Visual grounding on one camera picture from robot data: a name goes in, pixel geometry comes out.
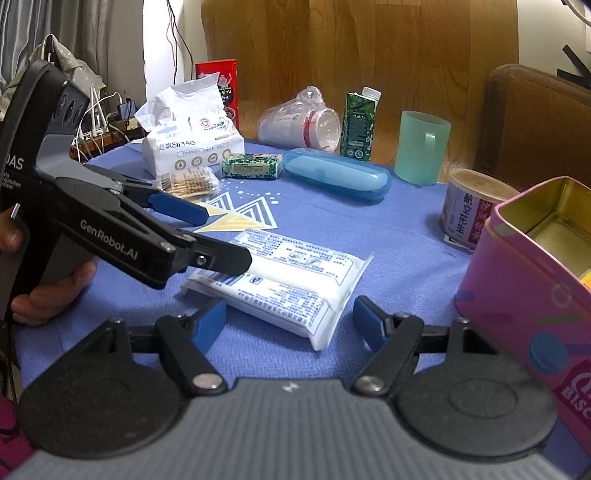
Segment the person's left hand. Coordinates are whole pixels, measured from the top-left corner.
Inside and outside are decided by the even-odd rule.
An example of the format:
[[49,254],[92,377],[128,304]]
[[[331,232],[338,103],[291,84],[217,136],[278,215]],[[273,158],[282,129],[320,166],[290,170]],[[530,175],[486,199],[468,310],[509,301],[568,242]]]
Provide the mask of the person's left hand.
[[[1,213],[1,252],[15,253],[23,240],[12,210]],[[97,272],[97,258],[81,264],[68,277],[53,284],[40,284],[29,294],[11,303],[13,319],[21,324],[40,326],[66,310],[91,283]]]

